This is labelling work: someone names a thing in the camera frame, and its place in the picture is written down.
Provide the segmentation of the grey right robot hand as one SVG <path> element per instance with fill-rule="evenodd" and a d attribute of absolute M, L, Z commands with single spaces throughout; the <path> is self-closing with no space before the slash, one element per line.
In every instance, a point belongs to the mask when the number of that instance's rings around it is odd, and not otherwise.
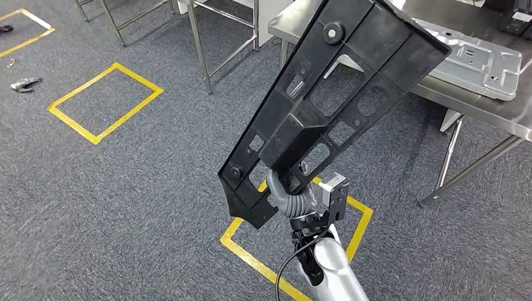
<path fill-rule="evenodd" d="M 314 182 L 309 182 L 299 194 L 290 194 L 300 186 L 298 178 L 289 174 L 281 179 L 278 172 L 272 169 L 268 170 L 266 182 L 276 206 L 286 216 L 305 215 L 317 207 L 317 186 Z"/>

